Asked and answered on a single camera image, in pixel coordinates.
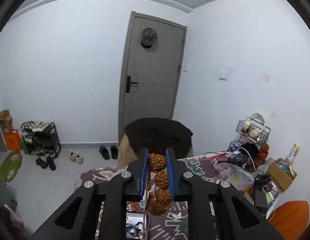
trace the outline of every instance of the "metal chain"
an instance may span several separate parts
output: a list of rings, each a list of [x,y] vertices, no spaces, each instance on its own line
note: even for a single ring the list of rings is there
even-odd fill
[[[144,202],[144,208],[143,208],[143,239],[146,239],[146,229],[145,229],[145,217],[146,217],[146,204],[148,200],[148,168],[146,173],[146,182],[145,182],[145,202]]]
[[[154,187],[154,193],[153,193],[153,199],[154,199],[154,200],[156,200],[156,199],[155,199],[155,192],[156,192],[156,190],[157,190],[157,187],[156,187],[156,185],[155,185],[155,187]]]

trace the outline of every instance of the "baseboard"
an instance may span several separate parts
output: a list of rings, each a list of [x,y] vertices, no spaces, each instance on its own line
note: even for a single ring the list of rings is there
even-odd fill
[[[61,143],[62,149],[84,149],[93,148],[99,149],[102,145],[110,148],[112,145],[119,146],[119,142],[97,142],[97,143]]]

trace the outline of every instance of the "floor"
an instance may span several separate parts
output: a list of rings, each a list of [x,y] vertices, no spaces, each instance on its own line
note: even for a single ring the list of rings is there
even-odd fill
[[[82,164],[71,162],[69,149],[62,149],[55,159],[56,170],[36,165],[35,155],[24,155],[22,166],[8,189],[18,203],[16,212],[23,218],[26,237],[30,236],[73,192],[83,172],[92,168],[116,167],[117,160],[105,160],[98,148],[72,149],[84,158]],[[0,165],[7,156],[0,153]]]

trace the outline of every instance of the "door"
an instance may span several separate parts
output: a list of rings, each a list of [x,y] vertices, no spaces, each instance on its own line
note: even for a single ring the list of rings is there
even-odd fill
[[[141,45],[146,28],[157,33],[150,48]],[[132,12],[121,76],[119,140],[123,128],[136,119],[172,119],[185,34],[185,26]]]

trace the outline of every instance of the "door handle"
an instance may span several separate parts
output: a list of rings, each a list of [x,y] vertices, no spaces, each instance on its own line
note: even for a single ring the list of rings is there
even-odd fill
[[[127,81],[126,81],[126,93],[129,93],[131,90],[131,84],[138,84],[137,82],[131,82],[132,76],[127,76]]]

